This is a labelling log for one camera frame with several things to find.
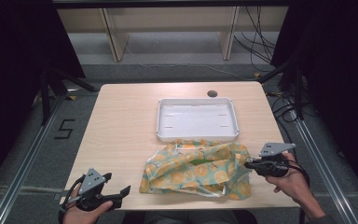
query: plastic tray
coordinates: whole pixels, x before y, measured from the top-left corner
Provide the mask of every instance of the plastic tray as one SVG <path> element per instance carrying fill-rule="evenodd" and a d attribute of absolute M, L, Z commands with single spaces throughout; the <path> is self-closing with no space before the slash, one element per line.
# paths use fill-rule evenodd
<path fill-rule="evenodd" d="M 162 99 L 158 102 L 157 138 L 228 142 L 240 134 L 228 98 Z"/>

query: wooden table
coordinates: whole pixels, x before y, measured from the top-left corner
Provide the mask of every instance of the wooden table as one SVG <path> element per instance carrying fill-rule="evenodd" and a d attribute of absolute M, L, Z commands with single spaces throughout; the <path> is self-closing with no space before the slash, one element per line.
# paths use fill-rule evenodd
<path fill-rule="evenodd" d="M 112 173 L 103 194 L 116 194 L 131 185 L 124 210 L 236 209 L 249 207 L 298 207 L 263 176 L 250 175 L 252 196 L 244 201 L 206 198 L 190 194 L 141 194 L 138 191 L 145 161 L 166 146 L 156 137 L 158 100 L 164 98 L 230 98 L 241 133 L 235 140 L 253 157 L 266 142 L 282 142 L 267 98 L 258 82 L 194 82 L 104 85 L 92 111 L 66 189 L 93 167 L 101 175 Z"/>

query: human hand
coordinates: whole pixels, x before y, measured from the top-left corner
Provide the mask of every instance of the human hand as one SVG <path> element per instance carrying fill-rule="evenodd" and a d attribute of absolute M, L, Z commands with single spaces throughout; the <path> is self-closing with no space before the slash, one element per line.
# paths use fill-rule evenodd
<path fill-rule="evenodd" d="M 290 153 L 283 153 L 289 164 L 298 167 L 293 162 L 295 158 Z M 287 196 L 293 198 L 293 201 L 300 203 L 302 197 L 312 195 L 310 188 L 305 180 L 303 174 L 298 170 L 290 168 L 287 174 L 283 177 L 266 176 L 267 182 L 276 186 L 274 192 L 283 191 Z"/>
<path fill-rule="evenodd" d="M 295 162 L 295 158 L 290 153 L 283 154 L 289 164 L 299 167 Z M 308 218 L 324 217 L 325 213 L 307 184 L 303 174 L 293 168 L 290 168 L 287 174 L 283 177 L 266 176 L 267 182 L 276 186 L 274 192 L 283 191 L 287 196 L 291 197 L 294 202 L 298 203 L 303 209 Z"/>
<path fill-rule="evenodd" d="M 75 198 L 77 196 L 79 189 L 79 185 L 76 186 L 74 191 L 71 194 L 71 199 Z M 97 221 L 98 217 L 105 213 L 113 203 L 111 201 L 108 201 L 106 203 L 101 204 L 98 208 L 86 212 L 78 207 L 76 207 L 76 202 L 68 203 L 66 205 L 66 208 L 68 210 L 65 213 L 65 216 L 63 217 L 63 224 L 93 224 Z"/>

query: yellow cloth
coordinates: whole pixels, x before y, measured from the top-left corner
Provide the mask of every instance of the yellow cloth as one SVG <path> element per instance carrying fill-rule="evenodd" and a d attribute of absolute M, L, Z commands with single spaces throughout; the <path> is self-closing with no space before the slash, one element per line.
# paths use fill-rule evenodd
<path fill-rule="evenodd" d="M 243 200 L 251 195 L 251 170 L 244 167 L 248 157 L 246 146 L 240 143 L 177 140 L 146 162 L 139 191 Z"/>

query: wire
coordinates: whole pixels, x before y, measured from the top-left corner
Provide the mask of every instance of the wire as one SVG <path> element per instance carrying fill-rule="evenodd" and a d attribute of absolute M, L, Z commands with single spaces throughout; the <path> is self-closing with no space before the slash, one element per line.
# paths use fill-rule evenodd
<path fill-rule="evenodd" d="M 132 53 L 132 51 L 130 51 L 130 49 L 125 46 L 126 50 L 133 56 L 136 58 L 136 55 Z M 136 61 L 139 65 L 141 65 L 142 67 L 146 67 L 146 68 L 151 68 L 151 67 L 176 67 L 176 66 L 187 66 L 187 67 L 206 67 L 208 69 L 211 69 L 215 72 L 219 72 L 219 73 L 223 73 L 223 74 L 228 74 L 228 75 L 231 75 L 231 76 L 234 76 L 234 77 L 237 77 L 239 79 L 242 79 L 242 80 L 245 80 L 245 81 L 255 81 L 257 80 L 257 78 L 245 78 L 245 77 L 241 77 L 239 75 L 236 75 L 234 73 L 230 73 L 230 72 L 226 72 L 226 71 L 222 71 L 222 70 L 219 70 L 219 69 L 216 69 L 216 68 L 212 68 L 211 66 L 209 65 L 206 65 L 206 64 L 189 64 L 189 63 L 176 63 L 176 64 L 149 64 L 149 65 L 146 65 L 146 64 L 143 64 L 143 63 L 140 63 L 139 61 Z"/>

